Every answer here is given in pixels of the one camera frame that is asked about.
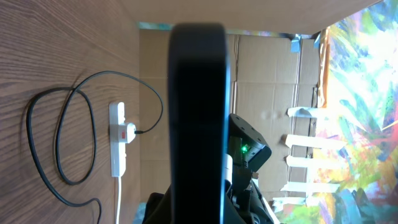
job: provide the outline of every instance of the white plug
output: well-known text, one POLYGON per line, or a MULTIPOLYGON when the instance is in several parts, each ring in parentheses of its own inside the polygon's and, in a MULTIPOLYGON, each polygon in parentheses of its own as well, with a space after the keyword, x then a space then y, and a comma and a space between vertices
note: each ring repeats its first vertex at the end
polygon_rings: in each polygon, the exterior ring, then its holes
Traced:
POLYGON ((110 103, 109 140, 112 177, 123 176, 126 171, 126 144, 136 137, 136 126, 133 123, 124 123, 124 120, 124 103, 110 103))

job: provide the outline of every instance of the black device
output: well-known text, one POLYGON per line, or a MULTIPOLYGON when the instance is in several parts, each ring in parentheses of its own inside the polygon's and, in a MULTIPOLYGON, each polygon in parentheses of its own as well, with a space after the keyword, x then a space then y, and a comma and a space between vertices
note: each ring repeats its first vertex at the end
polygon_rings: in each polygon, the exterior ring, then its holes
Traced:
POLYGON ((228 113, 228 63, 221 25, 173 28, 168 78, 172 183, 164 195, 150 196, 143 223, 272 223, 251 181, 271 150, 250 124, 228 113), (233 160, 232 181, 224 174, 226 156, 233 160))

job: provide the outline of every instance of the power plug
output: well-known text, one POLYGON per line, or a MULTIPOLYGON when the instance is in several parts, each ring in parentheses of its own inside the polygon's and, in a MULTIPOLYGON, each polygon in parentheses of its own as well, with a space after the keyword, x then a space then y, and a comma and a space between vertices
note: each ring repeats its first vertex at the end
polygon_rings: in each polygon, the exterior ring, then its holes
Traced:
POLYGON ((133 123, 124 123, 124 121, 124 103, 110 103, 109 140, 112 177, 121 177, 126 171, 126 144, 136 137, 136 126, 133 123))

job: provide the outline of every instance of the wood grain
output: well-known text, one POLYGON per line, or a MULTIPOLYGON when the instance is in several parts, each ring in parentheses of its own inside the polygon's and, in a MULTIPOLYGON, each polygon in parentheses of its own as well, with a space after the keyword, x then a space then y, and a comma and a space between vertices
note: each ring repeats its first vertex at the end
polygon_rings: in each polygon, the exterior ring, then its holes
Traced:
MULTIPOLYGON (((72 86, 92 73, 117 70, 139 76, 139 31, 125 0, 0 0, 0 223, 95 223, 98 206, 71 208, 42 182, 27 143, 25 106, 35 94, 72 86)), ((139 124, 139 84, 109 75, 82 89, 93 105, 98 154, 88 180, 63 183, 55 171, 53 134, 67 93, 43 97, 32 126, 37 153, 54 187, 72 202, 98 197, 101 223, 113 223, 117 182, 110 176, 108 105, 123 100, 126 118, 139 124)), ((90 166, 93 138, 84 99, 68 109, 60 143, 62 166, 71 180, 90 166)), ((120 223, 131 223, 139 203, 139 138, 127 146, 120 223)))

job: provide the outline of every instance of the coiled black cable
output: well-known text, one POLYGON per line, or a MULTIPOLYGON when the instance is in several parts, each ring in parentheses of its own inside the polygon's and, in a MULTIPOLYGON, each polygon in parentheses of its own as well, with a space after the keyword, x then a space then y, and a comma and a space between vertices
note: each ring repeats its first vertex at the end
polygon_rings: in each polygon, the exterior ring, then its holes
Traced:
POLYGON ((98 203, 98 206, 99 206, 99 215, 98 215, 98 221, 97 221, 97 223, 100 223, 101 214, 102 214, 102 206, 101 206, 101 202, 100 202, 100 200, 99 200, 98 198, 92 198, 92 199, 88 200, 87 202, 83 202, 83 203, 73 203, 73 202, 70 202, 70 201, 68 201, 67 199, 63 198, 63 197, 55 190, 55 188, 53 187, 53 185, 50 183, 49 179, 48 179, 47 176, 45 175, 44 170, 43 170, 42 166, 40 165, 39 158, 37 157, 36 148, 35 148, 35 144, 34 144, 33 131, 32 131, 32 113, 33 113, 33 109, 34 109, 34 106, 35 106, 36 102, 39 101, 39 100, 41 99, 41 97, 43 97, 43 96, 45 96, 45 95, 48 95, 48 94, 51 94, 51 93, 56 92, 56 91, 72 91, 72 92, 69 94, 67 100, 65 101, 65 104, 64 104, 64 107, 62 108, 62 112, 61 112, 60 119, 59 119, 59 122, 58 122, 57 132, 56 132, 56 136, 55 136, 55 159, 56 159, 56 162, 57 162, 57 169, 58 169, 58 172, 59 172, 59 174, 60 174, 62 180, 65 181, 65 183, 67 183, 67 184, 69 184, 69 185, 77 185, 77 184, 80 184, 80 183, 84 182, 84 181, 90 176, 91 172, 92 172, 93 169, 94 169, 94 163, 95 163, 96 147, 97 147, 97 145, 96 145, 96 129, 95 129, 95 121, 94 121, 94 112, 93 112, 93 108, 92 108, 92 106, 91 106, 90 100, 88 99, 87 95, 84 94, 84 93, 83 93, 82 91, 80 91, 79 89, 81 88, 81 86, 83 86, 86 82, 88 82, 88 81, 91 80, 92 78, 95 78, 95 77, 98 77, 98 76, 101 76, 101 75, 105 75, 105 74, 114 74, 114 75, 120 75, 120 76, 123 76, 123 77, 131 78, 131 79, 133 79, 133 80, 135 80, 135 81, 137 81, 137 82, 139 82, 139 83, 145 85, 146 87, 150 88, 150 89, 157 95, 157 97, 159 97, 159 100, 160 100, 160 104, 161 104, 161 106, 162 106, 162 109, 161 109, 161 111, 160 111, 160 116, 159 116, 158 120, 157 120, 156 123, 155 123, 152 127, 150 127, 148 130, 145 130, 145 131, 136 131, 136 134, 143 134, 143 133, 146 133, 146 132, 152 130, 152 129, 157 125, 157 123, 160 121, 160 119, 162 118, 162 115, 163 115, 164 106, 163 106, 163 100, 162 100, 162 98, 161 98, 160 95, 159 95, 150 85, 148 85, 146 82, 144 82, 144 81, 142 81, 142 80, 140 80, 140 79, 138 79, 138 78, 136 78, 136 77, 134 77, 134 76, 127 75, 127 74, 121 73, 121 72, 115 72, 115 71, 103 71, 103 72, 98 72, 98 73, 96 73, 96 74, 90 75, 88 78, 84 79, 81 83, 79 83, 75 88, 71 88, 71 87, 60 87, 60 88, 52 88, 52 89, 43 91, 43 92, 41 92, 41 93, 35 95, 35 96, 29 101, 29 103, 28 103, 29 106, 28 106, 27 113, 26 113, 26 131, 27 131, 27 139, 28 139, 28 142, 29 142, 30 152, 32 153, 33 161, 35 162, 37 171, 39 172, 40 177, 42 178, 44 184, 45 184, 45 185, 47 186, 47 188, 51 191, 51 193, 53 193, 54 196, 55 196, 57 199, 59 199, 59 201, 63 202, 65 205, 68 205, 68 206, 71 206, 71 207, 82 207, 82 206, 88 205, 89 203, 91 203, 91 202, 93 202, 93 201, 96 201, 96 202, 98 203), (65 115, 66 115, 66 113, 67 113, 67 109, 68 109, 69 103, 70 103, 72 97, 74 96, 74 94, 75 94, 76 92, 79 93, 82 97, 84 97, 84 99, 86 100, 87 105, 88 105, 88 107, 89 107, 89 109, 90 109, 91 126, 92 126, 92 129, 93 129, 93 141, 94 141, 94 146, 93 146, 93 160, 92 160, 92 162, 91 162, 91 166, 90 166, 89 171, 88 171, 87 174, 84 176, 84 178, 82 178, 82 179, 79 180, 79 181, 74 182, 74 181, 69 180, 69 179, 66 177, 66 175, 63 173, 63 170, 62 170, 62 167, 61 167, 61 162, 60 162, 59 144, 60 144, 60 136, 61 136, 61 130, 62 130, 63 120, 64 120, 65 115))

